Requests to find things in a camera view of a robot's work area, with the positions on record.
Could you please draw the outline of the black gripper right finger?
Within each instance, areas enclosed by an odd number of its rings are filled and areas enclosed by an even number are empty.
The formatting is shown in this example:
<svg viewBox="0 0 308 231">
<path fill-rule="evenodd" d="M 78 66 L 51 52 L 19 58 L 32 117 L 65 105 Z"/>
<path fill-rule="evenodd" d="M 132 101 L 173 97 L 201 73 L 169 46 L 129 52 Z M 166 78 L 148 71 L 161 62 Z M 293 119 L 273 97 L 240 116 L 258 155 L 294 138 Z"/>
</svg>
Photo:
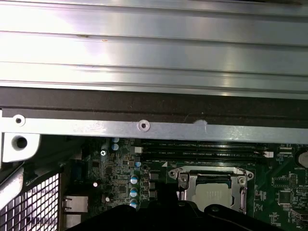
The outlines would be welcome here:
<svg viewBox="0 0 308 231">
<path fill-rule="evenodd" d="M 167 185 L 168 231 L 276 231 L 277 228 L 258 219 L 218 204 L 201 212 L 195 203 L 178 198 L 174 183 Z"/>
</svg>

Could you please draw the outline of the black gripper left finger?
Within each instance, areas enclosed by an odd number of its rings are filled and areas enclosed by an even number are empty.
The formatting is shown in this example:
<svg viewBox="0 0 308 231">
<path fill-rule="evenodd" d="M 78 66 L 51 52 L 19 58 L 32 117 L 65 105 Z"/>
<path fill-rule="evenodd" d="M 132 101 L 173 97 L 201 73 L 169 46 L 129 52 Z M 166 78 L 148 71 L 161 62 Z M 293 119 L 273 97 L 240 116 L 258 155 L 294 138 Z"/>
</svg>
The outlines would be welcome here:
<svg viewBox="0 0 308 231">
<path fill-rule="evenodd" d="M 158 184 L 157 199 L 135 209 L 119 205 L 91 217 L 73 231 L 167 231 L 169 230 L 169 185 Z"/>
</svg>

